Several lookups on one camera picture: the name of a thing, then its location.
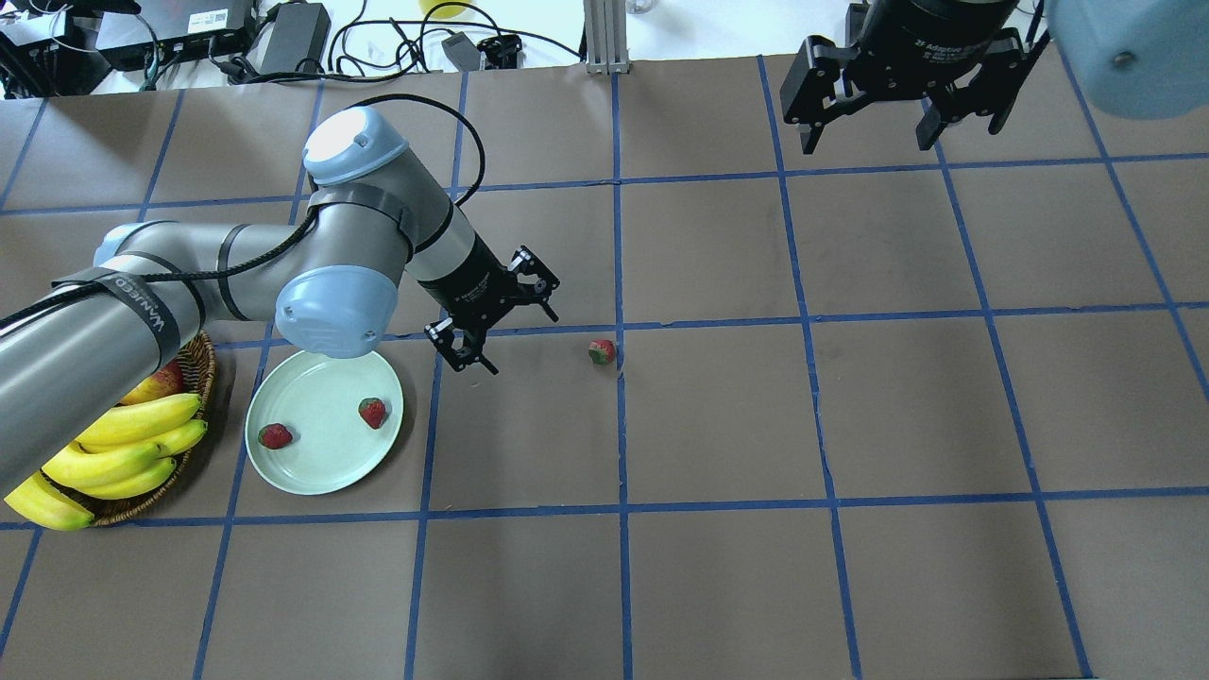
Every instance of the apple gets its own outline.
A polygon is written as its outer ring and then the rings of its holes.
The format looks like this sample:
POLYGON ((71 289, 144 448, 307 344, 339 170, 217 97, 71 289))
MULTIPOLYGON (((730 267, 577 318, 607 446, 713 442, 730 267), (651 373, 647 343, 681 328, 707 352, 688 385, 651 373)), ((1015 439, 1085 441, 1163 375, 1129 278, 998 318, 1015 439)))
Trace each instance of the apple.
POLYGON ((131 404, 141 404, 144 402, 154 402, 160 397, 183 392, 184 390, 185 376, 181 375, 180 364, 177 363, 177 359, 172 359, 168 362, 168 365, 152 373, 143 382, 135 385, 134 390, 127 392, 117 403, 127 407, 131 404))

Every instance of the woven basket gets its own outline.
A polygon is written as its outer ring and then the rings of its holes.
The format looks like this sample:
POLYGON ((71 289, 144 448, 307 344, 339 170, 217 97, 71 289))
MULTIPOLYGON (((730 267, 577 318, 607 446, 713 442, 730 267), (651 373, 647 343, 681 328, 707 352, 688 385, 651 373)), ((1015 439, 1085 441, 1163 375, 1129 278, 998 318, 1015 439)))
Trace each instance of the woven basket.
MULTIPOLYGON (((185 391, 197 392, 202 397, 202 407, 197 409, 197 415, 193 417, 206 420, 209 414, 210 390, 214 387, 214 376, 218 368, 214 358, 214 344, 210 342, 210 336, 204 332, 198 333, 181 347, 177 355, 177 363, 180 364, 180 373, 185 378, 185 391)), ((147 508, 161 502, 173 488, 184 484, 186 476, 202 467, 199 463, 203 461, 193 460, 196 456, 192 454, 193 450, 190 449, 173 456, 177 459, 177 469, 172 472, 172 476, 154 491, 147 491, 131 499, 103 501, 86 496, 75 489, 54 484, 53 480, 51 483, 73 500, 92 511, 96 515, 92 523, 93 526, 106 526, 146 512, 147 508)))

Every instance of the red strawberry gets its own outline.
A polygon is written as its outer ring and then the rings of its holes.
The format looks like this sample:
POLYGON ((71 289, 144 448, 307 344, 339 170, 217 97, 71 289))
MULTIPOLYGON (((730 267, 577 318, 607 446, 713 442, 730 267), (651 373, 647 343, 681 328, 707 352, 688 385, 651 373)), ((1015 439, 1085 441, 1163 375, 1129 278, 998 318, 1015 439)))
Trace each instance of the red strawberry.
POLYGON ((588 356, 596 365, 607 365, 617 358, 617 345, 612 340, 592 340, 588 345, 588 356))
POLYGON ((386 421, 386 404, 377 397, 368 397, 361 399, 361 403, 357 407, 357 414, 361 416, 365 425, 377 430, 386 421))
POLYGON ((290 434, 290 431, 284 425, 274 422, 261 427, 256 440, 266 449, 280 449, 293 442, 294 436, 290 434))

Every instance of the bunch of bananas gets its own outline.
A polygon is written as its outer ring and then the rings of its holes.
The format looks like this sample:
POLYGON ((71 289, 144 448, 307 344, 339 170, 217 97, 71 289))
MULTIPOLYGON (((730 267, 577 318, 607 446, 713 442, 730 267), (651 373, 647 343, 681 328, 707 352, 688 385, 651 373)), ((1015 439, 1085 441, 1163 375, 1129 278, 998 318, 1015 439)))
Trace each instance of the bunch of bananas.
POLYGON ((154 491, 177 468, 177 454, 206 434, 193 419, 202 398, 193 392, 114 407, 54 454, 5 497, 25 519, 70 531, 92 524, 93 513, 56 489, 46 478, 102 500, 129 499, 154 491))

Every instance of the plate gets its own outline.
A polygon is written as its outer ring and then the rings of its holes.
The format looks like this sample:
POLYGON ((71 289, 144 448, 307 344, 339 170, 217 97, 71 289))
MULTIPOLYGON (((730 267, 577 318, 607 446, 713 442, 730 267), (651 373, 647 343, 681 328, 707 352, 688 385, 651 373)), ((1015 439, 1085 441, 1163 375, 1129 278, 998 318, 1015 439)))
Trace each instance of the plate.
POLYGON ((243 440, 265 482, 302 496, 329 494, 382 462, 403 414, 399 376, 377 352, 355 359, 299 352, 274 368, 251 398, 243 440), (387 419, 378 430, 357 414, 366 397, 386 402, 387 419), (277 450, 262 446, 260 428, 273 422, 288 427, 294 442, 277 450))

